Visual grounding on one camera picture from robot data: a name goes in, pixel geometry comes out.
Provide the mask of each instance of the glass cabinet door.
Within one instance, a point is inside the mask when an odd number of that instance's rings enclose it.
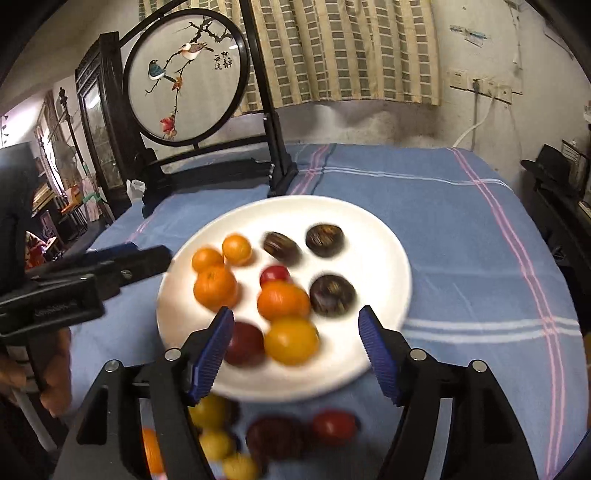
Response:
[[[102,106],[100,104],[99,84],[94,86],[84,96],[86,115],[92,142],[95,145],[96,155],[105,182],[110,189],[123,186],[123,180],[119,172],[119,167],[115,161],[111,144],[109,143],[109,134],[105,125]]]

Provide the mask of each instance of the bed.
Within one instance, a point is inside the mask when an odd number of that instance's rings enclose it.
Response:
[[[352,202],[396,233],[413,274],[402,329],[407,341],[439,361],[487,362],[521,423],[540,478],[552,478],[586,431],[583,342],[564,278],[507,184],[464,150],[299,144],[288,151],[300,169],[288,194]],[[263,184],[223,184],[177,193],[147,219],[141,202],[134,203],[93,247],[134,242],[176,252],[203,225],[265,198],[267,191]],[[107,302],[103,318],[72,329],[74,410],[106,361],[133,365],[163,352],[155,318],[159,285],[155,277],[127,287]],[[242,404],[233,431],[242,436],[262,412],[289,412],[306,421],[323,407],[359,417],[362,430],[354,442],[316,449],[303,461],[272,463],[266,478],[374,478],[400,412],[382,396],[371,372],[297,404]],[[439,477],[449,417],[450,403],[443,401],[426,478]],[[145,410],[142,418],[150,422]],[[220,473],[217,466],[214,472]]]

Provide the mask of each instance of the pink stripe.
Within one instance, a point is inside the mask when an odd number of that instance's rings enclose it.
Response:
[[[304,180],[292,190],[291,195],[301,195],[306,191],[306,188],[308,188],[308,185],[315,176],[315,171],[320,165],[322,154],[325,153],[329,147],[330,145],[324,145],[314,152],[314,158],[312,158],[312,161],[310,162],[310,169],[306,173]]]
[[[152,215],[150,215],[148,218],[146,218],[146,220],[144,220],[140,224],[138,229],[129,236],[129,238],[126,240],[126,242],[133,242],[138,237],[138,235],[144,231],[144,228],[146,228],[146,226],[150,223],[151,219],[152,219]]]
[[[460,164],[462,169],[470,177],[470,179],[473,181],[476,180],[476,178],[478,176],[472,170],[472,168],[468,164],[467,160],[462,156],[462,153],[459,152],[458,150],[452,150],[452,153],[456,157],[456,160],[458,161],[458,163]],[[546,333],[546,335],[544,337],[546,339],[546,344],[548,346],[548,355],[550,357],[550,373],[551,373],[551,389],[552,389],[551,408],[550,408],[550,410],[551,410],[550,411],[550,438],[548,441],[547,463],[546,463],[546,475],[550,478],[550,459],[552,457],[551,450],[552,450],[552,446],[553,446],[554,429],[556,428],[555,423],[556,423],[556,391],[557,390],[556,390],[556,365],[554,362],[554,353],[553,353],[552,345],[550,343],[550,338],[548,337],[548,332],[556,334],[556,330],[554,330],[554,332],[552,332],[552,329],[549,329],[547,327],[547,324],[545,322],[546,315],[544,315],[542,312],[540,301],[539,301],[538,296],[535,292],[535,288],[530,281],[530,275],[527,273],[527,271],[525,269],[525,265],[519,255],[517,249],[515,248],[515,245],[513,244],[511,238],[509,237],[507,230],[505,229],[504,222],[501,219],[501,217],[499,216],[499,214],[501,212],[499,212],[495,209],[494,205],[491,202],[491,198],[496,202],[496,204],[499,206],[500,210],[502,210],[499,203],[496,201],[496,199],[494,198],[494,196],[492,195],[491,191],[488,188],[486,189],[488,191],[488,194],[484,191],[483,186],[486,187],[484,184],[482,184],[481,182],[478,182],[478,183],[476,183],[476,186],[478,187],[478,189],[482,193],[483,197],[485,198],[485,200],[487,201],[487,203],[491,207],[492,214],[494,215],[496,222],[499,225],[503,236],[505,237],[507,243],[509,244],[509,246],[513,250],[513,253],[515,254],[515,257],[517,258],[517,261],[519,262],[519,268],[521,270],[521,273],[524,276],[525,281],[527,282],[527,284],[530,287],[530,291],[532,292],[532,295],[534,296],[534,301],[535,301],[536,308],[538,310],[538,314],[540,315],[540,318],[543,321],[543,329],[544,329],[544,332]],[[508,220],[507,220],[506,216],[503,215],[503,217],[505,219],[505,222],[508,224]]]
[[[471,170],[471,172],[476,177],[478,177],[478,175],[476,175],[476,173],[472,170],[471,166],[466,161],[463,154],[460,151],[458,151],[458,154],[463,158],[464,162],[467,164],[467,166]],[[540,281],[535,274],[535,269],[534,269],[533,263],[530,259],[530,256],[528,255],[527,250],[525,249],[525,247],[521,243],[521,240],[519,239],[519,237],[517,236],[517,234],[513,230],[509,220],[507,219],[507,217],[505,215],[505,211],[503,210],[501,204],[498,202],[496,197],[488,189],[488,186],[485,185],[485,189],[488,190],[489,194],[491,195],[492,200],[495,202],[497,208],[499,209],[499,212],[500,212],[501,216],[503,217],[503,220],[505,221],[505,223],[506,223],[507,227],[509,228],[509,230],[511,231],[511,234],[513,235],[515,241],[517,241],[517,244],[519,245],[519,247],[521,248],[521,251],[523,252],[523,256],[524,256],[525,261],[530,269],[531,276],[534,280],[535,286],[538,288],[538,291],[539,291],[541,298],[542,298],[542,302],[544,303],[544,307],[546,308],[546,311],[548,313],[549,318],[546,317],[545,320],[548,320],[550,322],[552,328],[554,329],[554,333],[556,334],[557,333],[556,321],[554,320],[554,316],[552,315],[552,311],[550,310],[550,305],[548,303],[548,299],[546,298],[546,295],[544,293],[542,285],[540,284]],[[556,350],[557,350],[557,356],[558,356],[558,367],[560,368],[560,410],[559,410],[560,416],[559,416],[559,420],[558,420],[558,436],[556,439],[556,449],[554,451],[554,471],[556,471],[556,470],[558,470],[558,456],[560,454],[560,445],[562,442],[562,431],[563,431],[563,427],[564,427],[564,409],[565,409],[565,403],[566,403],[566,388],[565,388],[565,384],[564,384],[564,366],[562,363],[560,340],[557,335],[554,335],[553,338],[554,338],[554,342],[556,344]]]
[[[323,145],[323,146],[319,147],[318,149],[316,149],[316,150],[314,151],[314,153],[312,153],[312,160],[310,161],[310,167],[311,167],[311,166],[312,166],[312,165],[313,165],[313,164],[316,162],[316,155],[318,154],[318,152],[319,152],[319,151],[321,151],[321,150],[324,148],[324,146],[325,146],[325,145]],[[309,174],[310,174],[310,170],[308,170],[308,171],[306,172],[306,175],[304,175],[304,176],[301,178],[300,182],[299,182],[297,185],[295,185],[295,186],[293,187],[293,189],[291,190],[291,193],[290,193],[290,195],[295,195],[295,194],[297,194],[297,190],[298,190],[298,189],[299,189],[299,188],[302,186],[302,184],[303,184],[303,183],[305,182],[305,180],[308,178],[308,175],[309,175]]]

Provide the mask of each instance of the red flower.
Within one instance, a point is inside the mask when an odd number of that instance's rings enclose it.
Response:
[[[170,140],[172,140],[177,134],[177,131],[174,129],[174,114],[171,113],[169,116],[163,118],[160,121],[160,124],[162,125],[162,132],[164,133],[164,138],[169,138]]]

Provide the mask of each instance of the orange tomato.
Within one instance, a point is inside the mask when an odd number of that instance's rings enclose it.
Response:
[[[228,263],[232,265],[245,265],[252,256],[251,243],[242,235],[233,233],[224,239],[222,253]]]
[[[152,429],[142,429],[142,438],[144,439],[144,449],[146,451],[146,458],[148,459],[148,467],[151,475],[159,475],[164,473],[164,465],[162,463],[162,456],[160,455],[160,447],[156,439],[156,432]]]
[[[215,248],[201,247],[193,254],[191,265],[197,273],[201,273],[212,265],[223,265],[223,256]]]
[[[270,281],[263,285],[256,307],[269,322],[288,316],[308,318],[310,298],[305,290],[292,283]]]
[[[207,267],[193,286],[195,299],[216,313],[222,307],[232,308],[238,301],[238,291],[234,274],[223,265]]]

